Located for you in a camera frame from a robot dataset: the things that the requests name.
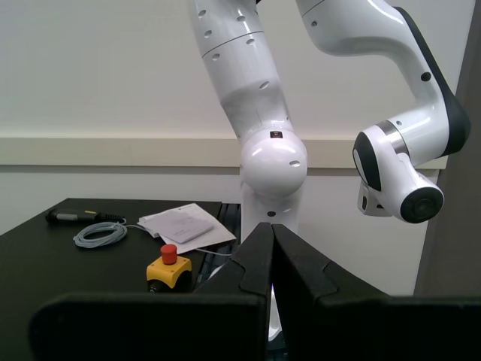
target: cable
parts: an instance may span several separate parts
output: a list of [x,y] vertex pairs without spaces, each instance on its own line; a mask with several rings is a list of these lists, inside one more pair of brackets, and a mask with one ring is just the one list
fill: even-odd
[[[82,229],[78,233],[78,235],[74,237],[75,244],[78,247],[82,247],[82,248],[96,248],[96,247],[106,246],[107,244],[116,243],[127,235],[127,227],[137,228],[147,232],[147,230],[142,226],[137,226],[135,224],[126,225],[126,223],[127,223],[127,220],[123,218],[122,223],[102,222],[102,223],[92,224],[91,226],[88,226]],[[109,231],[112,231],[112,233],[109,235],[105,235],[104,237],[92,238],[92,239],[86,238],[86,236],[88,235],[93,235],[95,233],[100,233],[100,232],[109,232]],[[195,250],[198,250],[200,252],[215,254],[216,256],[225,256],[225,257],[231,256],[231,254],[217,253],[217,252],[212,252],[211,250],[202,250],[201,248],[196,248]]]

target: red button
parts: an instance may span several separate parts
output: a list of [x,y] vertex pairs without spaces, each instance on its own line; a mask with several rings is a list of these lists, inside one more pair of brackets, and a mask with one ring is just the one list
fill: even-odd
[[175,244],[166,244],[160,249],[162,261],[165,265],[173,265],[177,262],[177,246]]

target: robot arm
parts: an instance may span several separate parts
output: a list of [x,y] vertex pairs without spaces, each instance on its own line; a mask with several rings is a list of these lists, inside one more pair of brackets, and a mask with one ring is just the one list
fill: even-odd
[[470,123],[413,19],[383,0],[297,0],[313,43],[335,56],[379,54],[401,70],[417,107],[361,132],[352,151],[359,209],[409,223],[442,208],[440,189],[414,166],[462,149]]
[[[262,221],[295,231],[307,155],[289,120],[257,15],[259,1],[187,1],[204,64],[242,145],[243,237]],[[431,219],[442,208],[444,196],[414,167],[462,149],[470,124],[416,24],[404,10],[383,0],[297,3],[321,51],[389,57],[417,101],[415,109],[357,137],[352,154],[362,178],[359,209],[409,223]]]
[[292,128],[256,0],[186,1],[205,68],[242,148],[242,239],[259,222],[297,232],[307,152]]

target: white wall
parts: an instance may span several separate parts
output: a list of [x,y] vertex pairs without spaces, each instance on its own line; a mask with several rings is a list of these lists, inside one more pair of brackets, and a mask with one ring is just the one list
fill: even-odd
[[[240,201],[236,168],[4,166],[0,185],[0,234],[68,197]],[[310,170],[299,234],[381,290],[412,294],[426,224],[363,216],[358,186],[354,170]]]
[[[389,0],[419,24],[455,89],[474,0]],[[310,42],[295,0],[259,15],[304,139],[352,139],[413,106],[380,56]],[[184,0],[1,0],[0,137],[234,138]]]

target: paper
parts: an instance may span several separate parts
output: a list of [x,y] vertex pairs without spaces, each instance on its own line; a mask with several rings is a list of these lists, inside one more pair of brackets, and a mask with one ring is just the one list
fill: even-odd
[[[178,254],[189,252],[190,250],[194,250],[195,248],[203,248],[206,246],[211,246],[212,244],[223,243],[223,242],[227,242],[235,239],[235,236],[232,233],[230,233],[215,217],[208,214],[206,211],[204,211],[195,203],[192,203],[190,205],[184,205],[183,207],[179,207],[179,208],[174,208],[169,211],[180,212],[180,213],[189,215],[190,217],[194,217],[198,220],[205,220],[212,225],[211,230],[205,232],[204,234],[199,235],[196,238],[193,238],[190,241],[187,241],[184,244],[177,243],[176,241],[170,239],[169,237],[162,237],[162,239],[166,244],[175,244],[177,246]],[[160,236],[158,232],[148,229],[147,227],[145,227],[145,224],[149,220],[165,212],[142,217],[141,219],[139,219],[138,224],[146,228],[146,230],[150,233],[151,236],[153,236],[154,238],[157,238]]]
[[178,211],[163,212],[145,221],[143,225],[163,238],[170,238],[177,243],[190,241],[213,228],[206,220]]

